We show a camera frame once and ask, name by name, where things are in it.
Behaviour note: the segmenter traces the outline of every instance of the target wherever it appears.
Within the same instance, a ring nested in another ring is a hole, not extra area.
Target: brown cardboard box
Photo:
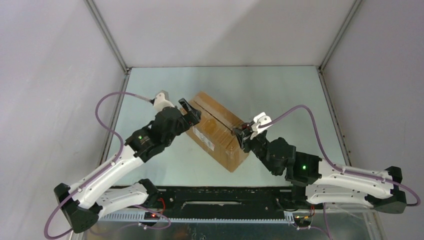
[[[187,134],[224,168],[234,172],[249,155],[231,134],[243,121],[202,91],[189,103],[201,111],[201,121]]]

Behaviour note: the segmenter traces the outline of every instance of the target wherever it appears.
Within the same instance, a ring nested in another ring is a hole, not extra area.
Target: box flap
[[[203,91],[199,92],[194,98],[193,101],[196,102],[202,109],[214,116],[219,122],[221,122],[225,127],[230,131],[233,128],[243,124],[243,121],[222,106],[219,102],[215,101],[212,97],[204,93]]]
[[[194,126],[194,128],[199,129],[202,134],[209,140],[213,140],[214,144],[227,147],[233,138],[231,130],[227,128],[221,121],[219,121],[215,116],[206,111],[202,106],[198,105],[195,101],[190,100],[190,105],[202,112],[199,124]]]

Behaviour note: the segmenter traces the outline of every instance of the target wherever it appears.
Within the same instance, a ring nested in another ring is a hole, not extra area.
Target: white wall
[[[0,15],[0,239],[41,240],[53,188],[98,163],[95,105],[124,75],[82,0],[1,1]],[[59,212],[50,234],[68,229]]]
[[[353,2],[96,1],[130,67],[319,65]]]
[[[324,74],[353,164],[401,167],[422,198],[423,10],[422,0],[364,1]],[[380,216],[389,240],[423,239],[423,206]]]

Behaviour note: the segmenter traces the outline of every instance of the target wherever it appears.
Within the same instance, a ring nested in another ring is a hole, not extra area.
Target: purple cable
[[[113,129],[111,129],[110,127],[108,127],[108,126],[106,126],[106,124],[104,124],[103,122],[102,122],[102,120],[100,119],[100,117],[99,117],[99,107],[100,107],[100,105],[102,104],[102,102],[105,100],[105,99],[107,99],[107,98],[109,98],[110,96],[114,96],[114,95],[121,95],[121,94],[123,94],[123,95],[130,95],[130,96],[133,96],[133,97],[136,97],[136,98],[139,98],[139,99],[142,99],[142,100],[145,100],[145,101],[149,101],[149,99],[148,98],[146,98],[146,97],[143,97],[143,96],[140,96],[140,95],[137,95],[137,94],[134,94],[134,93],[131,93],[131,92],[126,92],[126,91],[116,91],[116,92],[111,92],[111,93],[109,93],[109,94],[107,94],[106,96],[104,96],[104,97],[102,97],[101,99],[100,99],[100,101],[98,101],[98,103],[97,103],[97,105],[95,106],[95,118],[97,119],[97,121],[98,121],[98,123],[104,128],[104,129],[106,129],[107,131],[109,131],[110,133],[112,133],[112,134],[114,134],[115,136],[117,136],[118,137],[118,139],[119,139],[119,143],[120,143],[120,146],[119,146],[119,151],[118,151],[118,153],[116,154],[116,156],[115,156],[115,158],[112,160],[112,162],[116,162],[116,160],[119,158],[119,156],[121,155],[121,153],[122,153],[122,151],[123,151],[123,149],[124,149],[124,140],[122,139],[122,137],[116,132],[116,131],[114,131]],[[49,235],[49,226],[50,226],[50,223],[52,222],[52,220],[53,220],[53,217],[56,215],[56,213],[61,209],[61,207],[63,207],[63,205],[69,200],[69,199],[71,199],[75,194],[77,194],[78,193],[78,189],[83,189],[85,186],[87,186],[89,183],[91,183],[94,179],[96,179],[98,176],[100,176],[102,173],[104,173],[106,170],[108,170],[110,167],[111,167],[112,165],[111,164],[108,164],[108,165],[106,165],[104,168],[102,168],[100,171],[98,171],[96,174],[94,174],[92,177],[90,177],[89,179],[87,179],[87,181],[85,181],[85,182],[83,182],[77,189],[75,189],[74,191],[72,191],[70,194],[69,194],[69,196],[67,196],[63,201],[61,201],[60,203],[59,203],[59,205],[53,210],[53,212],[50,214],[50,216],[48,217],[48,219],[47,219],[47,222],[45,223],[45,225],[44,225],[44,237],[46,238],[46,239],[48,239],[48,240],[55,240],[55,239],[59,239],[59,238],[61,238],[61,237],[63,237],[63,236],[66,236],[67,234],[69,234],[70,232],[72,232],[72,228],[71,229],[69,229],[69,230],[67,230],[67,231],[65,231],[64,233],[62,233],[62,234],[59,234],[59,235],[57,235],[57,236],[50,236]]]
[[[162,230],[162,229],[169,228],[169,226],[171,226],[171,220],[169,218],[167,218],[165,215],[163,215],[162,213],[159,213],[159,212],[156,212],[156,211],[152,211],[152,210],[150,210],[148,208],[145,208],[143,206],[140,206],[140,205],[134,205],[134,207],[139,208],[139,209],[143,209],[144,211],[149,212],[149,213],[152,213],[152,214],[156,214],[159,217],[164,218],[168,222],[168,224],[166,226],[154,227],[154,226],[144,225],[141,222],[133,222],[133,223],[130,223],[130,224],[121,226],[118,229],[115,229],[115,230],[112,230],[112,231],[109,231],[109,232],[106,232],[106,233],[97,233],[97,232],[92,231],[91,228],[90,228],[90,230],[89,230],[90,233],[92,233],[92,234],[94,234],[96,236],[103,236],[104,237],[104,236],[111,235],[113,233],[116,233],[118,231],[121,231],[122,229],[131,227],[131,226],[139,226],[139,227],[143,227],[143,228],[146,228],[146,229],[155,229],[155,230]]]
[[[328,163],[328,164],[330,164],[330,165],[331,165],[331,166],[332,166],[335,170],[337,170],[337,171],[339,171],[339,172],[343,172],[343,169],[342,169],[342,168],[340,168],[340,167],[338,167],[337,165],[335,165],[335,164],[334,164],[334,163],[333,163],[333,162],[329,159],[329,157],[327,156],[326,152],[324,151],[323,144],[321,143],[320,135],[318,134],[317,123],[316,123],[316,121],[315,121],[314,115],[312,114],[312,111],[309,109],[309,107],[307,107],[306,105],[301,104],[301,105],[294,106],[294,107],[292,107],[290,110],[288,110],[288,111],[286,111],[285,113],[283,113],[281,116],[277,117],[275,120],[273,120],[273,121],[271,121],[271,122],[269,122],[269,123],[267,123],[267,124],[260,125],[260,126],[259,126],[259,128],[261,129],[261,128],[265,128],[265,127],[268,127],[268,126],[270,126],[270,125],[273,125],[273,124],[275,124],[276,122],[278,122],[278,121],[280,121],[281,119],[283,119],[284,117],[286,117],[287,115],[289,115],[290,113],[292,113],[294,110],[299,109],[299,108],[306,109],[306,111],[309,113],[310,119],[312,120],[313,130],[315,131],[316,141],[318,142],[319,149],[321,150],[321,153],[322,153],[322,155],[324,156],[324,159],[325,159],[325,160],[327,161],[327,163]],[[411,188],[409,188],[409,187],[407,187],[407,186],[405,186],[405,185],[403,185],[403,184],[400,184],[400,183],[395,182],[395,181],[390,180],[390,179],[384,179],[383,177],[380,177],[380,176],[375,176],[375,175],[370,175],[370,174],[366,174],[366,173],[355,172],[355,171],[351,171],[351,170],[345,170],[345,171],[344,171],[344,173],[345,173],[345,174],[350,174],[350,175],[359,176],[359,177],[365,177],[365,178],[369,178],[369,179],[375,179],[375,180],[379,180],[379,181],[382,181],[382,182],[386,181],[386,182],[388,182],[388,183],[390,183],[390,184],[393,184],[393,185],[399,186],[400,188],[405,189],[405,190],[407,190],[408,192],[410,192],[410,193],[411,193],[411,194],[412,194],[412,195],[416,198],[416,203],[410,203],[410,204],[407,204],[407,206],[408,206],[408,207],[416,207],[416,206],[419,206],[419,205],[421,204],[421,199],[420,199],[420,197],[418,196],[418,194],[417,194],[415,191],[413,191]]]
[[[324,202],[324,206],[323,206],[323,208],[322,208],[323,215],[324,215],[324,223],[325,223],[325,227],[327,228],[328,238],[329,238],[330,240],[333,240],[333,236],[331,235],[331,232],[330,232],[330,225],[329,225],[329,222],[327,221],[327,212],[326,212],[326,208],[327,208],[327,203],[326,203],[326,202]]]

